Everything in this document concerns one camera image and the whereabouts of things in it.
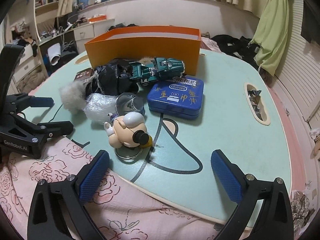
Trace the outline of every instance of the pink floral bedsheet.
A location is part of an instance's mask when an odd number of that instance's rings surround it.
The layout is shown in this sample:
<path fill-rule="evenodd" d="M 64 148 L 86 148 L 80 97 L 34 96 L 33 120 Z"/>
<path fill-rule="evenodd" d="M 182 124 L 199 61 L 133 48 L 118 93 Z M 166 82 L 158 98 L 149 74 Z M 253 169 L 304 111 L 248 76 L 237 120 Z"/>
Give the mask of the pink floral bedsheet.
<path fill-rule="evenodd" d="M 36 182 L 64 180 L 69 174 L 77 174 L 92 159 L 65 137 L 48 142 L 41 159 L 16 153 L 3 158 L 0 203 L 24 239 L 27 239 L 28 214 Z M 146 195 L 111 170 L 106 172 L 86 208 L 107 240 L 213 240 L 222 228 Z M 69 229 L 73 238 L 79 239 L 72 225 Z"/>

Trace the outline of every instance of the green cloth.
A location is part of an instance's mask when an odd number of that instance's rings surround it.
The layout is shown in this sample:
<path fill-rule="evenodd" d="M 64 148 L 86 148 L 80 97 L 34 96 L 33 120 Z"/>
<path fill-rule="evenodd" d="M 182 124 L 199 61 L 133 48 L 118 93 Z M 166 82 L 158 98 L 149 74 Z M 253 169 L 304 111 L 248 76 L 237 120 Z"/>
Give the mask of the green cloth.
<path fill-rule="evenodd" d="M 250 43 L 260 45 L 254 60 L 272 76 L 284 52 L 289 25 L 289 0 L 267 0 Z"/>

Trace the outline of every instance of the toy car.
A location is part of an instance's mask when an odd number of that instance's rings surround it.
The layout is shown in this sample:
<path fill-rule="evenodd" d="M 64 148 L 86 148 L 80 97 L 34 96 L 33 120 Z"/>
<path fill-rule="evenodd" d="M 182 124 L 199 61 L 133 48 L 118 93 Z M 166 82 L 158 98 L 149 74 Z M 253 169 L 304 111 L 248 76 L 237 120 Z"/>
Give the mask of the toy car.
<path fill-rule="evenodd" d="M 185 71 L 183 61 L 174 58 L 155 57 L 152 60 L 153 66 L 148 67 L 140 62 L 129 63 L 132 67 L 130 80 L 147 86 L 150 82 L 181 77 Z"/>

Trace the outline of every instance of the cartoon figurine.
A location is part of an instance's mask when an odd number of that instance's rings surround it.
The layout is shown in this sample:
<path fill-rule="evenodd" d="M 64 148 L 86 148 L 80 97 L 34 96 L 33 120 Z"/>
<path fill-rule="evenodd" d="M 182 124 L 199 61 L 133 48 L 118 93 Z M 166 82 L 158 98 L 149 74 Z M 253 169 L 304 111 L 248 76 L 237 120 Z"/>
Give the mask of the cartoon figurine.
<path fill-rule="evenodd" d="M 147 134 L 142 114 L 130 112 L 122 116 L 114 116 L 113 114 L 109 114 L 109 116 L 113 121 L 113 126 L 105 122 L 104 129 L 109 137 L 111 147 L 119 149 L 124 145 L 129 148 L 138 146 L 145 148 L 150 142 L 152 145 L 152 138 Z"/>

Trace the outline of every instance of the screw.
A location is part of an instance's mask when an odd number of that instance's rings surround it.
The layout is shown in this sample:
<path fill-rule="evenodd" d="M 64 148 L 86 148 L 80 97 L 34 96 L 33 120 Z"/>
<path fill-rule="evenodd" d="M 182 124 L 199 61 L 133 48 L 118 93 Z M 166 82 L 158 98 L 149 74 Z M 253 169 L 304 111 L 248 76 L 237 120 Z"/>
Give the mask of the screw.
<path fill-rule="evenodd" d="M 38 181 L 38 185 L 43 185 L 45 182 L 46 182 L 45 179 L 41 179 L 41 180 Z"/>
<path fill-rule="evenodd" d="M 283 184 L 284 183 L 283 179 L 281 179 L 281 178 L 276 178 L 276 182 L 278 182 L 279 184 Z"/>
<path fill-rule="evenodd" d="M 252 174 L 247 174 L 245 177 L 247 178 L 247 180 L 254 180 L 255 179 L 255 177 Z"/>
<path fill-rule="evenodd" d="M 74 174 L 70 174 L 69 176 L 67 176 L 68 181 L 73 181 L 75 178 L 76 176 Z"/>

